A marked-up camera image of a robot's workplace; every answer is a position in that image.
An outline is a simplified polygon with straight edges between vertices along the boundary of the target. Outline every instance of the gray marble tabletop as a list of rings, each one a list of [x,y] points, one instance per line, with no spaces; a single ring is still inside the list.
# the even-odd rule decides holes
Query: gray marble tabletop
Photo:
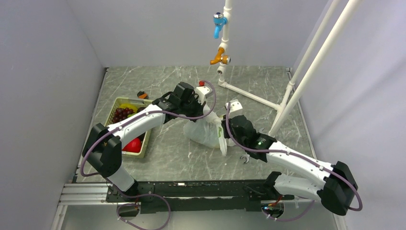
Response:
[[[228,66],[225,72],[228,83],[274,103],[282,101],[288,77],[285,67]],[[213,83],[217,93],[214,111],[225,113],[225,102],[238,99],[243,105],[244,115],[259,130],[267,133],[276,116],[276,111],[252,99],[217,85],[216,66],[179,67],[115,67],[109,68],[101,89],[100,101],[96,105],[94,124],[104,124],[117,97],[136,98],[138,91],[148,93],[150,99],[172,91],[180,81],[197,86],[200,80]],[[240,180],[265,179],[272,171],[289,175],[293,172],[273,163],[251,159],[243,164],[240,156],[244,151],[229,147],[227,156],[220,149],[211,149],[189,140],[183,135],[186,120],[175,119],[152,129],[146,155],[134,158],[123,155],[124,167],[139,181],[192,181],[192,180]],[[289,115],[276,138],[288,147],[312,156],[309,141],[299,109]],[[94,172],[86,164],[85,172]],[[83,178],[77,182],[104,182],[100,176]]]

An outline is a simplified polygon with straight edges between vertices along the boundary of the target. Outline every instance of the fruit basket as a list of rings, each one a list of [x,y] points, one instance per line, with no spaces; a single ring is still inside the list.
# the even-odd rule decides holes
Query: fruit basket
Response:
[[[113,107],[109,113],[105,126],[108,126],[108,125],[111,125],[114,123],[114,121],[113,121],[114,113],[117,108],[120,108],[120,106],[123,107],[122,105],[130,104],[132,106],[135,106],[136,108],[140,108],[140,107],[147,107],[151,103],[152,103],[152,100],[147,100],[147,99],[139,99],[139,98],[131,99],[128,97],[117,97],[115,99]],[[151,130],[148,130],[147,132],[145,132],[145,136],[144,136],[144,140],[142,141],[142,144],[141,144],[140,152],[122,151],[121,153],[126,154],[126,155],[131,155],[131,156],[134,156],[137,158],[143,158],[145,156],[145,151],[147,149],[147,144],[148,144],[150,134],[151,134]]]

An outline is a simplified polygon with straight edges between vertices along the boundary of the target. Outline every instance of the white plastic bag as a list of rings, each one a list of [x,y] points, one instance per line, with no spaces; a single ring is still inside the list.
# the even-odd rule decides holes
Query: white plastic bag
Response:
[[[207,113],[208,110],[209,108],[205,106],[203,113]],[[188,121],[183,127],[183,134],[187,138],[207,147],[220,148],[223,156],[227,154],[227,140],[224,138],[221,118],[214,112],[196,122]]]

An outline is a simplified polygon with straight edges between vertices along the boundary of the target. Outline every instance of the orange valve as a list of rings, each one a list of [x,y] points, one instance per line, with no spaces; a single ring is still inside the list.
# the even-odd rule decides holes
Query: orange valve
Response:
[[[223,53],[224,53],[224,48],[220,47],[218,49],[217,55],[214,58],[214,60],[210,60],[210,65],[214,65],[214,64],[217,64],[219,62],[221,62],[223,64],[230,63],[230,61],[231,61],[230,56],[228,56],[228,55],[221,56]]]

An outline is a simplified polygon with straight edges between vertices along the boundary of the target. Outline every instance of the blue faucet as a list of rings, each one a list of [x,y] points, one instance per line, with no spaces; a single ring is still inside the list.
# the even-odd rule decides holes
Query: blue faucet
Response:
[[[220,33],[220,31],[223,29],[223,26],[225,24],[227,24],[227,18],[224,17],[224,15],[220,12],[217,12],[214,16],[213,16],[213,21],[214,24],[216,25],[216,28],[214,29],[214,35],[213,37],[215,39],[218,39],[218,35]]]

